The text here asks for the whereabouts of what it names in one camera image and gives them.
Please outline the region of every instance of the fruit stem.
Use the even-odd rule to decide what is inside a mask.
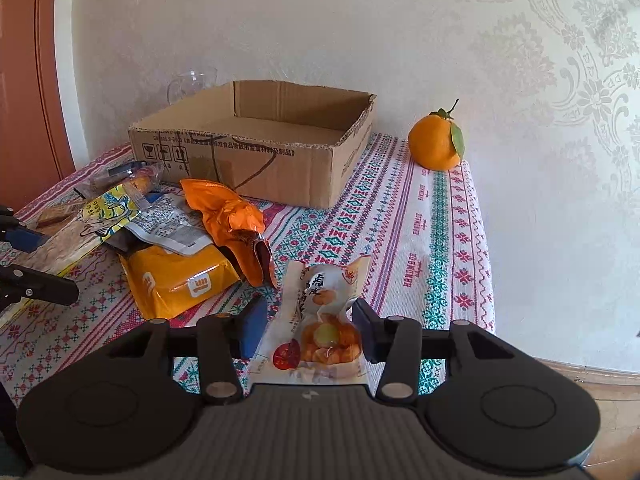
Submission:
[[[460,101],[460,99],[456,99],[456,102],[455,102],[455,103],[453,103],[453,106],[451,107],[451,110],[449,110],[449,111],[447,112],[447,115],[449,115],[449,114],[453,111],[453,108],[455,108],[455,107],[456,107],[456,105],[458,104],[458,101]]]

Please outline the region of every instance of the vacuum sealed egg snack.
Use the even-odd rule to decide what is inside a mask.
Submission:
[[[370,256],[348,266],[289,261],[282,305],[249,366],[250,383],[368,383],[362,340],[348,312],[369,262]]]

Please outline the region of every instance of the wallpaper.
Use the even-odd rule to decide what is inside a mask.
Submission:
[[[493,267],[497,333],[640,370],[640,0],[73,0],[91,156],[176,73],[374,92],[406,137],[450,108]]]

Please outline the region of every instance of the wooden floor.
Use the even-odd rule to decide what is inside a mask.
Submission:
[[[631,480],[640,473],[640,374],[543,362],[598,403],[602,421],[587,471],[597,480]]]

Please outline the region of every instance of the screw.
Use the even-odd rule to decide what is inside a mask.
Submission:
[[[414,389],[404,383],[389,383],[382,386],[382,394],[389,399],[406,399],[414,394]]]
[[[236,394],[238,388],[234,384],[227,383],[226,381],[216,382],[208,384],[205,388],[205,392],[209,397],[215,397],[216,399],[226,399]]]

